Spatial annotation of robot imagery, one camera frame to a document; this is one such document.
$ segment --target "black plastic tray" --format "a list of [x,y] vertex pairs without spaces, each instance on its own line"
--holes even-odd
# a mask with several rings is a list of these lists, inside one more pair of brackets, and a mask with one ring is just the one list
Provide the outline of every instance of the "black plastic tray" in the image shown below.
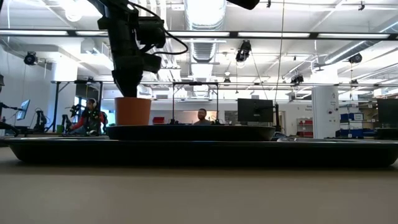
[[136,141],[270,141],[273,127],[147,125],[107,128],[110,139]]
[[117,141],[5,139],[24,162],[137,166],[385,167],[398,158],[393,142]]

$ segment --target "person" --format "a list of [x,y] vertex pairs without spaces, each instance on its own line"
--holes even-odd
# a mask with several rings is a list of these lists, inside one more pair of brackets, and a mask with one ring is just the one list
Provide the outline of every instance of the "person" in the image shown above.
[[86,108],[81,115],[81,118],[77,124],[70,128],[70,134],[86,134],[87,131],[97,131],[99,121],[106,124],[104,114],[97,108],[97,102],[95,99],[88,99],[86,102]]
[[198,110],[198,119],[195,124],[193,125],[211,125],[211,121],[206,120],[207,111],[203,108]]

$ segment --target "computer monitor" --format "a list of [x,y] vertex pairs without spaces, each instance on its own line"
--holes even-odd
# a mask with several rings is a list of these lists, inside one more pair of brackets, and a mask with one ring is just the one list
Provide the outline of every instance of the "computer monitor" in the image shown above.
[[27,100],[21,104],[22,111],[18,111],[17,121],[23,120],[26,117],[26,112],[29,107],[30,100]]
[[274,122],[272,100],[238,99],[238,121]]
[[398,99],[377,100],[380,123],[398,123]]

